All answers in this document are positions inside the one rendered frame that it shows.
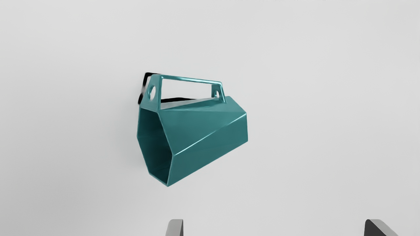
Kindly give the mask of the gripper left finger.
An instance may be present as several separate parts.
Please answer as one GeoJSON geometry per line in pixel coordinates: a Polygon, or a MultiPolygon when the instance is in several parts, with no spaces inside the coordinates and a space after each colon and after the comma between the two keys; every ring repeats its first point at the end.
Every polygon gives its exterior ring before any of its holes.
{"type": "Polygon", "coordinates": [[[183,220],[172,219],[168,223],[165,236],[184,236],[183,233],[183,220]]]}

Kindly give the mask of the teal faceted mug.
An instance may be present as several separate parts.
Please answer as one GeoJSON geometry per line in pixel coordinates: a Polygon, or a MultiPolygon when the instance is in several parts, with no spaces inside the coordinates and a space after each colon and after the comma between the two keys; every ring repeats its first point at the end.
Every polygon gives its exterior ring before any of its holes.
{"type": "Polygon", "coordinates": [[[137,140],[148,173],[169,187],[248,141],[247,113],[221,82],[145,73],[137,140]],[[162,99],[163,80],[211,85],[205,99],[162,99]]]}

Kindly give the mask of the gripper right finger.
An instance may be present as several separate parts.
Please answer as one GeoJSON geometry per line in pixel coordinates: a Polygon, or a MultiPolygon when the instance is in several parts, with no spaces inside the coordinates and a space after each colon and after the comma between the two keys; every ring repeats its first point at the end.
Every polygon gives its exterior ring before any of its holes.
{"type": "Polygon", "coordinates": [[[380,219],[367,219],[364,236],[398,236],[398,234],[380,219]]]}

